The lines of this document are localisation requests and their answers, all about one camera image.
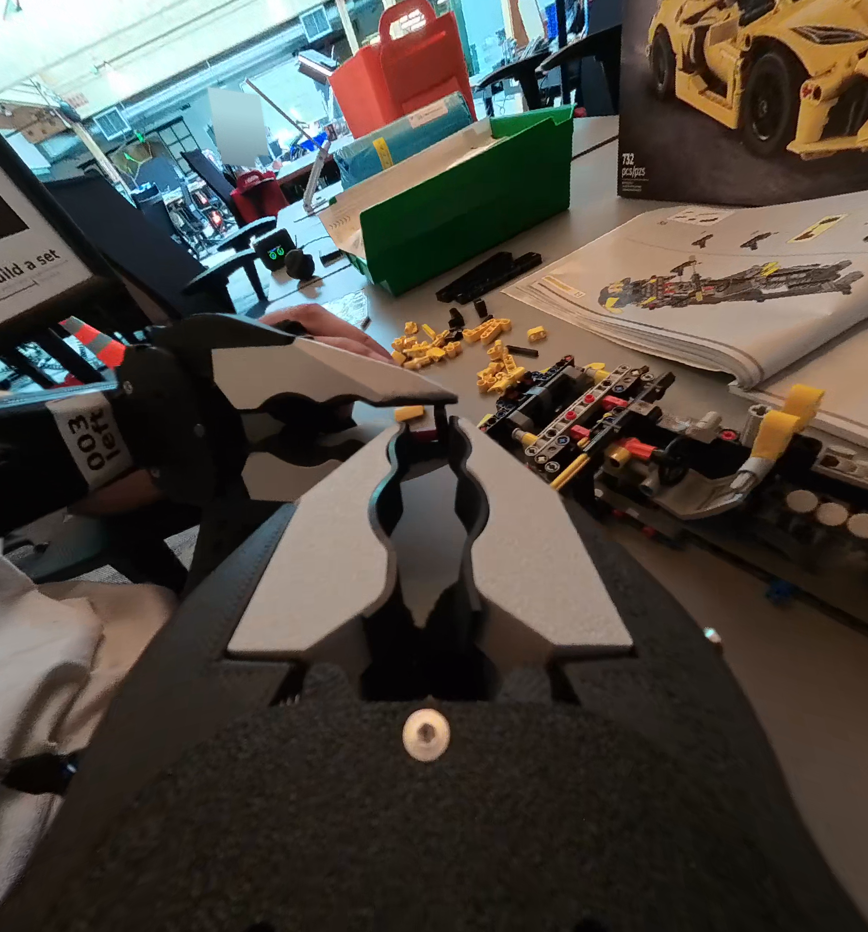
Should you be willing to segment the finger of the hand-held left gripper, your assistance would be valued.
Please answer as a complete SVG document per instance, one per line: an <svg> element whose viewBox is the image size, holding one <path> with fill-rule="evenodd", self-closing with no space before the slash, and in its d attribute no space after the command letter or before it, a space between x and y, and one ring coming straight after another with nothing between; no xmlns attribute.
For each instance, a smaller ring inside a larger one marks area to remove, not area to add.
<svg viewBox="0 0 868 932"><path fill-rule="evenodd" d="M255 501L296 501L379 432L378 428L319 435L283 431L257 441L241 472L246 493Z"/></svg>
<svg viewBox="0 0 868 932"><path fill-rule="evenodd" d="M251 432L288 424L334 432L354 403L375 409L450 405L458 396L418 373L304 337L218 348L212 380Z"/></svg>

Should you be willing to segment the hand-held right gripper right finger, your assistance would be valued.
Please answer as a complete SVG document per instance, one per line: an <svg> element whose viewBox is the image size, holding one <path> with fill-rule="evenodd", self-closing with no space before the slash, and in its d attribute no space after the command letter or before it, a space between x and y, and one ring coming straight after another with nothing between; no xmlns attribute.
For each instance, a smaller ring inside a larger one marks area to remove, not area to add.
<svg viewBox="0 0 868 932"><path fill-rule="evenodd" d="M449 463L474 646L490 661L630 654L632 636L560 495L458 416Z"/></svg>

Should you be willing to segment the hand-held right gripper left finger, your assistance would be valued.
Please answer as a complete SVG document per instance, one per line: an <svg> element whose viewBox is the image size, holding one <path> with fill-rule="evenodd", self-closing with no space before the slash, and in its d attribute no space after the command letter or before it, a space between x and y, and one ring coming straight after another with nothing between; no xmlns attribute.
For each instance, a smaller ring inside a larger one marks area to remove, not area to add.
<svg viewBox="0 0 868 932"><path fill-rule="evenodd" d="M368 661L364 620L393 594L379 489L397 474L394 425L304 494L227 646L231 658Z"/></svg>

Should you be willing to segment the lego car chassis model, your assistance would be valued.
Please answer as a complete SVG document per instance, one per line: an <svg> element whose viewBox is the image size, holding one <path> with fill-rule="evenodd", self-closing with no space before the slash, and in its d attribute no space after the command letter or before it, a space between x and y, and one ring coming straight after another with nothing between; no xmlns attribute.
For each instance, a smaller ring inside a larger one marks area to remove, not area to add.
<svg viewBox="0 0 868 932"><path fill-rule="evenodd" d="M494 394L479 428L594 515L792 583L868 633L868 454L809 432L823 390L797 384L734 429L669 412L673 381L565 356Z"/></svg>

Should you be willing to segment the pile of yellow lego pieces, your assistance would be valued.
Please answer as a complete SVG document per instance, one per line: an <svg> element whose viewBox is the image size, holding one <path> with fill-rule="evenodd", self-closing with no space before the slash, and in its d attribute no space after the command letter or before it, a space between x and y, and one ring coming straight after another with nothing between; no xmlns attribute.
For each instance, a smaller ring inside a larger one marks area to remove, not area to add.
<svg viewBox="0 0 868 932"><path fill-rule="evenodd" d="M524 382L528 369L523 361L537 358L536 346L548 336L544 325L533 326L518 335L514 335L514 329L512 320L494 316L482 300L477 300L472 320L466 320L453 307L441 329L407 320L402 334L391 343L390 354L398 366L415 372L444 369L469 354L478 363L476 390L500 394ZM514 344L516 337L520 344Z"/></svg>

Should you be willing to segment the stack of black lego beams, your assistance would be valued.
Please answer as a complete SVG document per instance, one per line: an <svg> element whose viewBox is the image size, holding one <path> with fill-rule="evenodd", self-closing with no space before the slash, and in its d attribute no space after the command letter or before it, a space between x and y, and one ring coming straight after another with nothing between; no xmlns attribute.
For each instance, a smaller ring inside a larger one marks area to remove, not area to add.
<svg viewBox="0 0 868 932"><path fill-rule="evenodd" d="M466 305L543 264L539 252L498 251L436 292L439 302Z"/></svg>

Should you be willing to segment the yellow toy car set box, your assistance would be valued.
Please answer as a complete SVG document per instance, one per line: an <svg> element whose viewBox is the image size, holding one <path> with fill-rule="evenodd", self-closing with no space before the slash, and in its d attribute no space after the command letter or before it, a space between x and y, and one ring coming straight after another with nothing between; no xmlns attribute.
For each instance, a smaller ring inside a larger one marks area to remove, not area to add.
<svg viewBox="0 0 868 932"><path fill-rule="evenodd" d="M868 1L623 11L619 197L756 207L868 190Z"/></svg>

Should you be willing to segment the person's left hand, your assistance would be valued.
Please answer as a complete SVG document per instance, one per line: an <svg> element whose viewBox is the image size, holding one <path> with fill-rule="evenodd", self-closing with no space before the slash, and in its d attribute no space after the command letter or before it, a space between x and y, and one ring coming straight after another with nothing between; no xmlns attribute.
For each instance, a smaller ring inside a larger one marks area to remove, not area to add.
<svg viewBox="0 0 868 932"><path fill-rule="evenodd" d="M268 311L259 321L288 333L302 329L316 342L391 366L395 365L395 359L385 346L374 340L360 327L340 319L315 303Z"/></svg>

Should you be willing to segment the crumpled clear plastic wrapper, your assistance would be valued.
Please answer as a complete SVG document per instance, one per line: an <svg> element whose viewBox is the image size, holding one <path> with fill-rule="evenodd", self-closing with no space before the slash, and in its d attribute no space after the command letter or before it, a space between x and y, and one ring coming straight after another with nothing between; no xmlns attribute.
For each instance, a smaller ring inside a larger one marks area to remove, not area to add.
<svg viewBox="0 0 868 932"><path fill-rule="evenodd" d="M336 318L365 331L370 326L369 298L357 290L345 296L331 300L314 301L315 304L333 314Z"/></svg>

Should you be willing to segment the white cardboard sheet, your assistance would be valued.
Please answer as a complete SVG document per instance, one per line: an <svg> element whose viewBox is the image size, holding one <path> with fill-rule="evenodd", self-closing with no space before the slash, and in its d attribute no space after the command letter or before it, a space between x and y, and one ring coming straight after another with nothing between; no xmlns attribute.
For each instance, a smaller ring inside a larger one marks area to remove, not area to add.
<svg viewBox="0 0 868 932"><path fill-rule="evenodd" d="M392 168L352 185L323 210L319 215L321 223L337 248L365 259L360 220L364 211L440 177L498 143L493 137L491 119L479 120Z"/></svg>

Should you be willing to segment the red office chair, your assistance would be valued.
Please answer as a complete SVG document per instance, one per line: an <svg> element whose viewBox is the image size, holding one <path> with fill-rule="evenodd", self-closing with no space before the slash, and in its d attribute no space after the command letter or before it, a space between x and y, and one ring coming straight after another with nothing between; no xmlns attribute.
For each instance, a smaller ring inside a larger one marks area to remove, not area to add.
<svg viewBox="0 0 868 932"><path fill-rule="evenodd" d="M289 206L289 201L272 171L250 169L236 175L230 206L238 226L244 227L276 217Z"/></svg>

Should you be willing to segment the green plastic bin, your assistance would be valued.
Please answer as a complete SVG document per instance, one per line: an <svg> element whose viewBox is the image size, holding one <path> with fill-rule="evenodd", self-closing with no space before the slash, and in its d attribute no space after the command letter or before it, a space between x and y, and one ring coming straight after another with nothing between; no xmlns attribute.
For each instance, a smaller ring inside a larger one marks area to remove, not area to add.
<svg viewBox="0 0 868 932"><path fill-rule="evenodd" d="M491 119L493 146L360 212L351 263L397 297L567 211L573 114Z"/></svg>

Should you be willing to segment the black white marker card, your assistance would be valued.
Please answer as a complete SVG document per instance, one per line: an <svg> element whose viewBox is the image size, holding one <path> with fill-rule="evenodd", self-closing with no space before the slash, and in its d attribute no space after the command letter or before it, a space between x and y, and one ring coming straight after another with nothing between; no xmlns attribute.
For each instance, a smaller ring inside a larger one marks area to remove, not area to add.
<svg viewBox="0 0 868 932"><path fill-rule="evenodd" d="M98 250L0 134L0 344L118 289Z"/></svg>

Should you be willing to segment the light blue plastic bag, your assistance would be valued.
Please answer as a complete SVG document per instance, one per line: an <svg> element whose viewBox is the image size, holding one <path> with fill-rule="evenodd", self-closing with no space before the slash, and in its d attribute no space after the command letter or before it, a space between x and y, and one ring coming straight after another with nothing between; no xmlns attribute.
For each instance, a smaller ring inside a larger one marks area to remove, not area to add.
<svg viewBox="0 0 868 932"><path fill-rule="evenodd" d="M343 190L462 131L472 125L474 113L463 95L454 91L342 146L334 160Z"/></svg>

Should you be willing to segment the open instruction booklet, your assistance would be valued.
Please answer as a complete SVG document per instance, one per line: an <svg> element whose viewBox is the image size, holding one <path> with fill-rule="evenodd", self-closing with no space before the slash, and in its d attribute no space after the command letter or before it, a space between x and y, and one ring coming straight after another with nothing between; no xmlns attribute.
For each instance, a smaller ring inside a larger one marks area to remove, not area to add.
<svg viewBox="0 0 868 932"><path fill-rule="evenodd" d="M868 451L868 191L649 211L505 294L754 402L823 390L816 425Z"/></svg>

